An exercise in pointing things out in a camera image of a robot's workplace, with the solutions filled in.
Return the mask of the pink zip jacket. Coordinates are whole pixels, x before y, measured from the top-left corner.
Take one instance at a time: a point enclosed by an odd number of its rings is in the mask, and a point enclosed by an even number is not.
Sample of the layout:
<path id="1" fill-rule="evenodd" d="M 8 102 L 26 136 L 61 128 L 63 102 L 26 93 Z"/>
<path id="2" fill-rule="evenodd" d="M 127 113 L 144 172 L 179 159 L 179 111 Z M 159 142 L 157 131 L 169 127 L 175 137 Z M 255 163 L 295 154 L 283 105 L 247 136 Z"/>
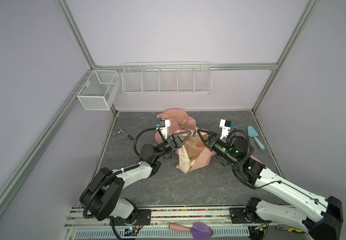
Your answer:
<path id="1" fill-rule="evenodd" d="M 181 131 L 191 131 L 194 133 L 198 129 L 196 120 L 181 109 L 167 110 L 158 114 L 157 118 L 171 121 L 169 135 Z M 247 140 L 244 136 L 232 136 L 226 143 L 235 148 L 235 153 L 232 155 L 237 160 L 242 160 L 245 157 L 248 148 Z M 176 153 L 179 156 L 179 164 L 176 167 L 184 173 L 209 165 L 211 157 L 216 155 L 215 152 L 204 146 L 198 135 L 190 137 Z"/>

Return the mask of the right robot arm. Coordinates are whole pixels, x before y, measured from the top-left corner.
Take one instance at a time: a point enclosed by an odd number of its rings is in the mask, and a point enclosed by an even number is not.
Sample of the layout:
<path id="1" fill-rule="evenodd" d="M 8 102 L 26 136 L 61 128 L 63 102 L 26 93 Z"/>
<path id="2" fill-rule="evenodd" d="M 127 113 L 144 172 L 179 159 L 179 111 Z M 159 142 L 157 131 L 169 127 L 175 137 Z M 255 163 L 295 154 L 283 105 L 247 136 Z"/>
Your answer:
<path id="1" fill-rule="evenodd" d="M 290 206 L 270 204 L 251 198 L 242 218 L 249 223 L 277 222 L 302 230 L 314 240 L 338 240 L 343 226 L 342 202 L 307 191 L 275 174 L 252 157 L 248 135 L 233 130 L 226 140 L 217 133 L 198 129 L 197 134 L 210 151 L 232 167 L 234 176 L 250 189 L 266 190 Z"/>

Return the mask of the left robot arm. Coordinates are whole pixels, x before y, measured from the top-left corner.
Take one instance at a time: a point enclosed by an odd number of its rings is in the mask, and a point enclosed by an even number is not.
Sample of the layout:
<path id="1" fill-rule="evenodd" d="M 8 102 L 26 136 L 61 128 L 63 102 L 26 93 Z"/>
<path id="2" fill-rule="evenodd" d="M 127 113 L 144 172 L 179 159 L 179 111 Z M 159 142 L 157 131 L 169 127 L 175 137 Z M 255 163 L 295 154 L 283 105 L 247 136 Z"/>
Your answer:
<path id="1" fill-rule="evenodd" d="M 156 146 L 145 144 L 138 151 L 138 139 L 150 131 L 157 132 L 163 141 Z M 134 151 L 139 161 L 118 170 L 104 167 L 98 171 L 80 196 L 80 203 L 84 207 L 83 218 L 95 218 L 98 221 L 120 218 L 127 224 L 136 223 L 138 207 L 128 199 L 120 198 L 123 189 L 154 176 L 161 167 L 159 159 L 183 147 L 191 135 L 191 131 L 183 131 L 164 137 L 159 128 L 141 131 L 134 138 Z"/>

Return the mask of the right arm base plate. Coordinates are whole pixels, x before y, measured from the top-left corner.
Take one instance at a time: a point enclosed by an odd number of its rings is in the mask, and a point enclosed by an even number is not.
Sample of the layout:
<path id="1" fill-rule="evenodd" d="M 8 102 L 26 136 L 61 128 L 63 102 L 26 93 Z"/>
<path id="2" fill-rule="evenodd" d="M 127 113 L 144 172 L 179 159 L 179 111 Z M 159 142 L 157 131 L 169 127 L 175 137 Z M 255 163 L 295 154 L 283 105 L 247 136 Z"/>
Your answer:
<path id="1" fill-rule="evenodd" d="M 244 208 L 229 208 L 230 219 L 233 224 L 265 224 L 272 221 L 265 221 L 256 213 L 257 207 L 246 206 Z"/>

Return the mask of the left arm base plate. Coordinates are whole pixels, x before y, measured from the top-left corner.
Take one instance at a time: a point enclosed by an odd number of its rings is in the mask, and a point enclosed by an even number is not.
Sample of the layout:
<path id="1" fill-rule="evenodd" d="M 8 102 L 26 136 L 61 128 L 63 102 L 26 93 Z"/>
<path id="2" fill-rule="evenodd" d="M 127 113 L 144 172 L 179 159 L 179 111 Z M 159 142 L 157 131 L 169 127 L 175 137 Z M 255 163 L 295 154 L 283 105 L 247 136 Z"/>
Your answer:
<path id="1" fill-rule="evenodd" d="M 149 226 L 152 220 L 152 210 L 138 209 L 126 219 L 115 217 L 112 220 L 115 226 Z"/>

